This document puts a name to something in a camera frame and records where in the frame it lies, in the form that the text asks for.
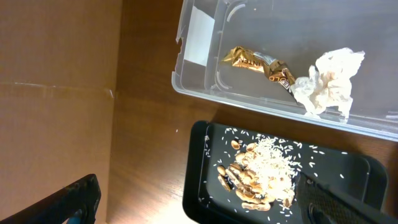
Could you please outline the brown snack wrapper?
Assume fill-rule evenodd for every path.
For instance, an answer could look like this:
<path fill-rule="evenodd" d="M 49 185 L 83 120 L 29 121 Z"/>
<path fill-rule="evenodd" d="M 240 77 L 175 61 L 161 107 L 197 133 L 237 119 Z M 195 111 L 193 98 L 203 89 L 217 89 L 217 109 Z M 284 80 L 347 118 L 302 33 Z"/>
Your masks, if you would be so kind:
<path fill-rule="evenodd" d="M 263 73 L 268 80 L 280 84 L 290 95 L 294 96 L 291 87 L 295 83 L 295 77 L 282 60 L 237 46 L 231 49 L 221 61 L 230 62 L 233 67 Z"/>

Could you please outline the white napkin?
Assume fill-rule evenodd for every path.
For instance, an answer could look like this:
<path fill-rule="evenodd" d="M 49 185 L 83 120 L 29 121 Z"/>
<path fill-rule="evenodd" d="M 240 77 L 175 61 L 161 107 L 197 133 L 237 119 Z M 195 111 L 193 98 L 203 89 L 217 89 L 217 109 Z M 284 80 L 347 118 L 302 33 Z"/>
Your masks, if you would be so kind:
<path fill-rule="evenodd" d="M 307 77 L 299 77 L 291 86 L 297 102 L 308 114 L 318 116 L 327 108 L 336 107 L 344 118 L 349 118 L 353 104 L 352 83 L 364 60 L 365 52 L 342 48 L 324 53 L 308 69 Z"/>

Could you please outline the food scraps with rice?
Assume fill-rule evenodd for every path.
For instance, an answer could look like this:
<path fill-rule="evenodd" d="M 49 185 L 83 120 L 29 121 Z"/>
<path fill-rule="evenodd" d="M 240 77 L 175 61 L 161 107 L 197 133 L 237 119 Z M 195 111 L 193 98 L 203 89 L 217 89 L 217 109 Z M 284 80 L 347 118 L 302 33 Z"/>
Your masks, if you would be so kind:
<path fill-rule="evenodd" d="M 268 212 L 274 202 L 281 202 L 283 208 L 297 203 L 295 198 L 299 173 L 295 162 L 269 139 L 249 143 L 244 152 L 240 145 L 231 141 L 238 153 L 227 167 L 218 166 L 218 180 L 227 191 L 234 191 L 245 210 Z"/>

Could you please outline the clear plastic waste bin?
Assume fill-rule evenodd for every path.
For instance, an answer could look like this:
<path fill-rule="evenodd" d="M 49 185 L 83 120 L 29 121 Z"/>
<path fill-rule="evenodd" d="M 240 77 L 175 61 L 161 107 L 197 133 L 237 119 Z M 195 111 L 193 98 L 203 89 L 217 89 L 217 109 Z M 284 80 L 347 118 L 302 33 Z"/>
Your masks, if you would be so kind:
<path fill-rule="evenodd" d="M 397 139 L 396 0 L 184 0 L 180 93 Z"/>

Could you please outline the black rectangular tray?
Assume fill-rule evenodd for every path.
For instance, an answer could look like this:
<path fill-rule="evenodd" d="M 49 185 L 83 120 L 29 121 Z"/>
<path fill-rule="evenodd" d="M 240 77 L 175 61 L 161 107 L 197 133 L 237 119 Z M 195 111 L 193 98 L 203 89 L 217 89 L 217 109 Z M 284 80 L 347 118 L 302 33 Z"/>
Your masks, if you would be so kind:
<path fill-rule="evenodd" d="M 297 142 L 270 134 L 247 131 L 206 121 L 191 130 L 187 171 L 183 191 L 183 210 L 198 223 L 301 223 L 299 206 L 283 208 L 276 201 L 268 212 L 245 210 L 234 191 L 227 192 L 218 180 L 218 166 L 234 161 L 235 140 L 244 152 L 249 143 L 271 140 L 285 157 L 291 158 L 295 172 L 303 171 L 330 184 L 350 199 L 380 210 L 388 185 L 385 167 L 376 159 L 325 147 Z"/>

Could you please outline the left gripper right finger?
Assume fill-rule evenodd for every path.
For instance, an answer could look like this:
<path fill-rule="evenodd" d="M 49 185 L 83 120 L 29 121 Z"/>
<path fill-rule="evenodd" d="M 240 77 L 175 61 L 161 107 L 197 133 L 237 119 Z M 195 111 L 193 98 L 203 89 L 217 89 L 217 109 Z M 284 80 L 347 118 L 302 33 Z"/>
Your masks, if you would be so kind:
<path fill-rule="evenodd" d="M 304 224 L 397 224 L 396 218 L 303 172 L 298 175 L 295 198 Z"/>

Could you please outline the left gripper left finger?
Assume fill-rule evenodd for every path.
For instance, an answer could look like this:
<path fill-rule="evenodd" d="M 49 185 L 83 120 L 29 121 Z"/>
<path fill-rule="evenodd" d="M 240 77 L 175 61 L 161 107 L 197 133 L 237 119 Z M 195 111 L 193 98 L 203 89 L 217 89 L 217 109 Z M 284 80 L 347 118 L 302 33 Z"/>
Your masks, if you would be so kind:
<path fill-rule="evenodd" d="M 101 200 L 95 174 L 88 174 L 1 223 L 94 223 Z"/>

